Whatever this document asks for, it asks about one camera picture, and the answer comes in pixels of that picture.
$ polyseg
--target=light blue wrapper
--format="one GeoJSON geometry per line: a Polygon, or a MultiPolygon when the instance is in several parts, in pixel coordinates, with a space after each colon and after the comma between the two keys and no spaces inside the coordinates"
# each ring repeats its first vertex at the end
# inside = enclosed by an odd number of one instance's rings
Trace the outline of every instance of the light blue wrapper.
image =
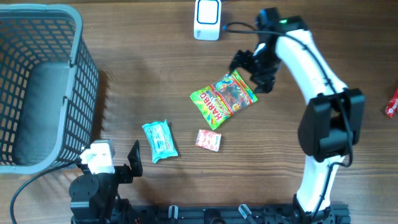
{"type": "Polygon", "coordinates": [[[172,133],[167,125],[167,120],[144,124],[142,128],[152,149],[153,163],[156,163],[159,159],[178,156],[178,152],[174,147],[172,133]]]}

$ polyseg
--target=pink candy wrapper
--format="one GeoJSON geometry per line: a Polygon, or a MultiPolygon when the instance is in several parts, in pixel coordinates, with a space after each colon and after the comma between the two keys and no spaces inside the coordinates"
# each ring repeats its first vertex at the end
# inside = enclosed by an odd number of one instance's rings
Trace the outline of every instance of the pink candy wrapper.
{"type": "Polygon", "coordinates": [[[213,131],[199,130],[196,146],[218,152],[220,148],[221,134],[213,131]]]}

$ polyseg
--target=plastic bin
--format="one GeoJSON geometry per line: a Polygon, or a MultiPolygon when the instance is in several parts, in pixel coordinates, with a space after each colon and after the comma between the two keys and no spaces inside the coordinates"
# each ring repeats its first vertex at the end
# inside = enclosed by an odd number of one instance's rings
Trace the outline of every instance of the plastic bin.
{"type": "Polygon", "coordinates": [[[0,173],[33,174],[90,145],[98,71],[66,5],[0,4],[0,173]]]}

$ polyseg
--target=snack package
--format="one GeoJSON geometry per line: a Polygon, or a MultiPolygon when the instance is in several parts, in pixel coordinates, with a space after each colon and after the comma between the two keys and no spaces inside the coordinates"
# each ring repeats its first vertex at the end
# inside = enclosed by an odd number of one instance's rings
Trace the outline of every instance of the snack package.
{"type": "Polygon", "coordinates": [[[167,125],[167,120],[164,122],[155,121],[152,124],[142,125],[145,135],[152,149],[152,161],[156,163],[159,159],[165,159],[170,156],[178,156],[175,150],[172,133],[167,125]]]}
{"type": "Polygon", "coordinates": [[[212,130],[233,113],[257,101],[257,97],[236,70],[210,86],[193,92],[191,99],[212,130]]]}
{"type": "Polygon", "coordinates": [[[386,108],[386,114],[389,118],[392,118],[394,113],[397,112],[397,107],[398,107],[398,87],[396,91],[394,92],[390,102],[388,102],[387,108],[386,108]]]}
{"type": "Polygon", "coordinates": [[[199,130],[196,146],[218,152],[220,148],[221,134],[213,131],[199,130]]]}

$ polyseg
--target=red packet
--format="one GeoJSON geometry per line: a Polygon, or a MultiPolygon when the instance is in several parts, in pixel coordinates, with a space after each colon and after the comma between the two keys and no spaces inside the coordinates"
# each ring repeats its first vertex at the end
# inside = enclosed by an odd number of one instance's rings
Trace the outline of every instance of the red packet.
{"type": "Polygon", "coordinates": [[[220,148],[221,134],[213,131],[199,130],[196,146],[218,152],[220,148]]]}
{"type": "Polygon", "coordinates": [[[390,102],[388,102],[386,108],[386,114],[389,118],[392,118],[394,113],[397,112],[397,107],[398,107],[398,87],[394,92],[394,95],[392,96],[390,102]]]}

